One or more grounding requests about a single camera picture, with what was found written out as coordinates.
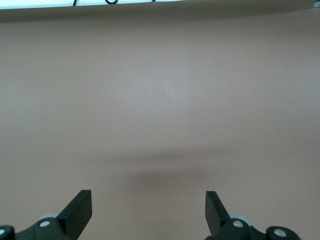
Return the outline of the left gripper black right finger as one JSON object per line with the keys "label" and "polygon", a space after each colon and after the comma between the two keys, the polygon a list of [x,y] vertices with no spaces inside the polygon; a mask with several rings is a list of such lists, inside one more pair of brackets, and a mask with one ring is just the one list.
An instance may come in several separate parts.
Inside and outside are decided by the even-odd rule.
{"label": "left gripper black right finger", "polygon": [[215,191],[205,195],[205,219],[210,231],[208,240],[299,240],[292,230],[270,226],[258,231],[245,216],[229,214]]}

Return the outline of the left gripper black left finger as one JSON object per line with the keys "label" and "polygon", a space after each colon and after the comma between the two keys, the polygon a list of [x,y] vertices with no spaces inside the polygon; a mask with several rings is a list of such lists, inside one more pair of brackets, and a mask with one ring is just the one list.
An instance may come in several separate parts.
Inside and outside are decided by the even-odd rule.
{"label": "left gripper black left finger", "polygon": [[25,230],[0,226],[1,240],[77,240],[92,217],[92,192],[81,190],[60,212],[44,215]]}

